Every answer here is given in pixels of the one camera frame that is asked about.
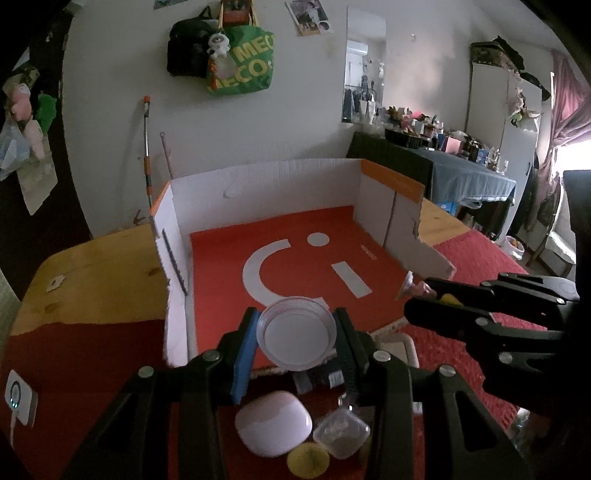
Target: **black tray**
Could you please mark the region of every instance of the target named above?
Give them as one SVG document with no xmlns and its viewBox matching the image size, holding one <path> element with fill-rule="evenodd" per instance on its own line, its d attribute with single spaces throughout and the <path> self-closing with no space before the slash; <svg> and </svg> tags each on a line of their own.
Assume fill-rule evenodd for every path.
<svg viewBox="0 0 591 480">
<path fill-rule="evenodd" d="M 400 147 L 420 148 L 423 146 L 423 139 L 421 137 L 413 137 L 412 135 L 395 132 L 389 128 L 385 128 L 386 140 L 392 142 Z"/>
</svg>

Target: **pink curtain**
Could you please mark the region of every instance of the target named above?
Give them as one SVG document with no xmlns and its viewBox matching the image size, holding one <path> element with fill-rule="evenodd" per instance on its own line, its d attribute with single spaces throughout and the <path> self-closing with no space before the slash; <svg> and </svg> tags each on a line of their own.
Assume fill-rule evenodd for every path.
<svg viewBox="0 0 591 480">
<path fill-rule="evenodd" d="M 534 203 L 531 206 L 526 229 L 532 230 L 542 201 L 556 187 L 556 148 L 591 138 L 591 89 L 574 76 L 568 58 L 553 50 L 554 108 L 550 130 L 550 145 L 540 165 Z"/>
</svg>

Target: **clear plastic container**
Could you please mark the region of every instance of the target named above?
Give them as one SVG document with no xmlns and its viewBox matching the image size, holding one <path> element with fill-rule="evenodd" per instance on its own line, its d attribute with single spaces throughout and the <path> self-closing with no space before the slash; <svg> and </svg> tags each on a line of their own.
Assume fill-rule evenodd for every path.
<svg viewBox="0 0 591 480">
<path fill-rule="evenodd" d="M 369 437 L 369 426 L 348 408 L 339 408 L 314 430 L 314 441 L 337 460 L 353 455 Z"/>
</svg>

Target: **plastic bag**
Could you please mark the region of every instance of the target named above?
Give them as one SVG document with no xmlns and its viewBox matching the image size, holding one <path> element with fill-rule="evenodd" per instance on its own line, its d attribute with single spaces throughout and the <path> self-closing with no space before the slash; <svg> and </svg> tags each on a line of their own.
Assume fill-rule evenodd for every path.
<svg viewBox="0 0 591 480">
<path fill-rule="evenodd" d="M 0 132 L 0 181 L 25 163 L 31 155 L 31 146 L 13 120 L 7 115 Z"/>
</svg>

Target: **photo on wall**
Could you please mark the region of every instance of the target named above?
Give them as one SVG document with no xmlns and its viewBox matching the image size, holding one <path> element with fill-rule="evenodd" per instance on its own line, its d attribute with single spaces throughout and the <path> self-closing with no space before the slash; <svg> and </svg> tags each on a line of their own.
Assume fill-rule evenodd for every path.
<svg viewBox="0 0 591 480">
<path fill-rule="evenodd" d="M 320 0 L 292 0 L 285 3 L 300 32 L 300 35 L 332 33 L 329 18 Z"/>
</svg>

